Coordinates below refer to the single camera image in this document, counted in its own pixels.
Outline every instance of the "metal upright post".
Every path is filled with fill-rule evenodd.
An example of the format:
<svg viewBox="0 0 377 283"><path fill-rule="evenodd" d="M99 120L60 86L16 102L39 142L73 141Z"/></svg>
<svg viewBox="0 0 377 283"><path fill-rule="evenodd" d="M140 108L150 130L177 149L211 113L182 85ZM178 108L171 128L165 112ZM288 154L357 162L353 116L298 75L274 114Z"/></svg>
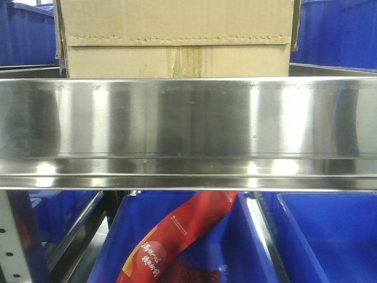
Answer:
<svg viewBox="0 0 377 283"><path fill-rule="evenodd" d="M7 283L50 283L29 194L0 190L0 266Z"/></svg>

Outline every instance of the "perforated metal post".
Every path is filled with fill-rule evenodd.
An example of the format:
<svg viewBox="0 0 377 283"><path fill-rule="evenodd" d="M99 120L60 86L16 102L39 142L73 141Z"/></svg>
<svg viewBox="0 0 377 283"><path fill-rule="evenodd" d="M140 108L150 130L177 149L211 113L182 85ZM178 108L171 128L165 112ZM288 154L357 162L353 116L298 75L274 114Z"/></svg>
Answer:
<svg viewBox="0 0 377 283"><path fill-rule="evenodd" d="M0 190L0 265L6 283L49 283L27 191Z"/></svg>

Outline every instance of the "red plastic bag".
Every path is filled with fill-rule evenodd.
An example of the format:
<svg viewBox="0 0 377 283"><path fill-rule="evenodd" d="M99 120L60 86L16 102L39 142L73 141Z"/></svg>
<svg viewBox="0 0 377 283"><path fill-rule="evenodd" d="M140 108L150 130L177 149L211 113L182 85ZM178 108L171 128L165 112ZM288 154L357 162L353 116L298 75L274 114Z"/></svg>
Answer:
<svg viewBox="0 0 377 283"><path fill-rule="evenodd" d="M237 192L202 191L168 214L132 251L117 283L156 283L182 251L230 212L236 197Z"/></svg>

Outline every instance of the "stainless steel shelf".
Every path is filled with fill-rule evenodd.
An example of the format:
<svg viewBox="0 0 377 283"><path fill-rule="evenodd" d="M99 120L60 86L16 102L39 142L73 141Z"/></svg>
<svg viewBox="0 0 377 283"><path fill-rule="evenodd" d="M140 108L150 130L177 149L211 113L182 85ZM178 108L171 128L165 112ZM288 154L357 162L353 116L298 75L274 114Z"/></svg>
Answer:
<svg viewBox="0 0 377 283"><path fill-rule="evenodd" d="M65 78L57 65L0 67L0 78Z"/></svg>
<svg viewBox="0 0 377 283"><path fill-rule="evenodd" d="M289 64L290 77L377 77L377 70L327 67L312 64Z"/></svg>
<svg viewBox="0 0 377 283"><path fill-rule="evenodd" d="M376 190L376 89L374 77L0 80L0 187Z"/></svg>

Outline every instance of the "blue storage crate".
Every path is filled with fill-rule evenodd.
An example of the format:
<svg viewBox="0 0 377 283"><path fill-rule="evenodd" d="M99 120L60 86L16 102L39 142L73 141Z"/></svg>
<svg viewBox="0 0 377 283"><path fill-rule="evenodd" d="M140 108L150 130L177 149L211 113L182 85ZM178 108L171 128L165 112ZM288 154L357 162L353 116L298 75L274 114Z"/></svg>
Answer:
<svg viewBox="0 0 377 283"><path fill-rule="evenodd" d="M291 62L377 69L377 0L307 0Z"/></svg>
<svg viewBox="0 0 377 283"><path fill-rule="evenodd" d="M303 1L298 51L291 62L341 66L342 9L339 0Z"/></svg>
<svg viewBox="0 0 377 283"><path fill-rule="evenodd" d="M377 282L377 195L277 196L276 244L292 283Z"/></svg>
<svg viewBox="0 0 377 283"><path fill-rule="evenodd" d="M377 69L377 0L347 0L341 5L341 66Z"/></svg>
<svg viewBox="0 0 377 283"><path fill-rule="evenodd" d="M126 196L88 282L116 282L134 247L168 213L193 195L193 192L166 192ZM278 282L241 193L232 211L180 257L186 259L189 267L221 271L221 283Z"/></svg>
<svg viewBox="0 0 377 283"><path fill-rule="evenodd" d="M30 190L32 198L40 198L47 210L50 228L48 242L59 242L75 221L76 207L72 190Z"/></svg>
<svg viewBox="0 0 377 283"><path fill-rule="evenodd" d="M54 13L0 1L0 65L57 64Z"/></svg>
<svg viewBox="0 0 377 283"><path fill-rule="evenodd" d="M47 219L46 207L42 199L30 198L31 207L33 208L35 220L38 224L39 236L42 242L50 239L49 224Z"/></svg>

